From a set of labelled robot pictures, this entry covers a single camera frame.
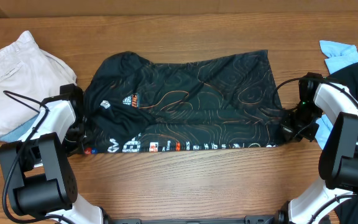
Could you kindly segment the black orange patterned jersey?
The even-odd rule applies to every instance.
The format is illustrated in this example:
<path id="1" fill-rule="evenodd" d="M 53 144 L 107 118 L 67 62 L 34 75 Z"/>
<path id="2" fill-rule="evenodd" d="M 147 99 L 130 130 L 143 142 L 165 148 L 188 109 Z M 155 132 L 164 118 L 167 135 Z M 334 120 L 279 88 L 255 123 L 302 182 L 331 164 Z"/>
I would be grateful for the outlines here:
<path id="1" fill-rule="evenodd" d="M 97 153 L 275 147 L 283 116 L 264 50 L 190 63 L 108 57 L 84 94 Z"/>

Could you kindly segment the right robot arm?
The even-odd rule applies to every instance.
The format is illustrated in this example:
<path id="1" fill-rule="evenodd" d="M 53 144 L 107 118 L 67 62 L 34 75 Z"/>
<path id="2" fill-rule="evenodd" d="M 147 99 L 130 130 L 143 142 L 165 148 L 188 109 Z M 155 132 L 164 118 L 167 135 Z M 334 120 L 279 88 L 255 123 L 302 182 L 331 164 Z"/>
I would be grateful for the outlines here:
<path id="1" fill-rule="evenodd" d="M 319 158 L 318 179 L 287 201 L 268 223 L 319 223 L 341 203 L 358 197 L 358 101 L 342 82 L 307 73 L 297 78 L 300 103 L 281 123 L 288 139 L 312 139 L 314 119 L 326 115 L 332 131 Z"/>

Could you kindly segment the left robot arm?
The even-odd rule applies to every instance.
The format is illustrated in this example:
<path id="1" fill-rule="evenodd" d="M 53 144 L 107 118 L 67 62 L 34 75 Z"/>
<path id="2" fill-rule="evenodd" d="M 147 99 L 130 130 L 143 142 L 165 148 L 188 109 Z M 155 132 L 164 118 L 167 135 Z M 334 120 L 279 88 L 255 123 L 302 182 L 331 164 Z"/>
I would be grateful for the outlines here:
<path id="1" fill-rule="evenodd" d="M 103 208 L 78 193 L 68 161 L 85 150 L 82 89 L 63 85 L 59 95 L 36 104 L 38 117 L 29 130 L 0 147 L 5 215 L 15 223 L 111 223 Z"/>

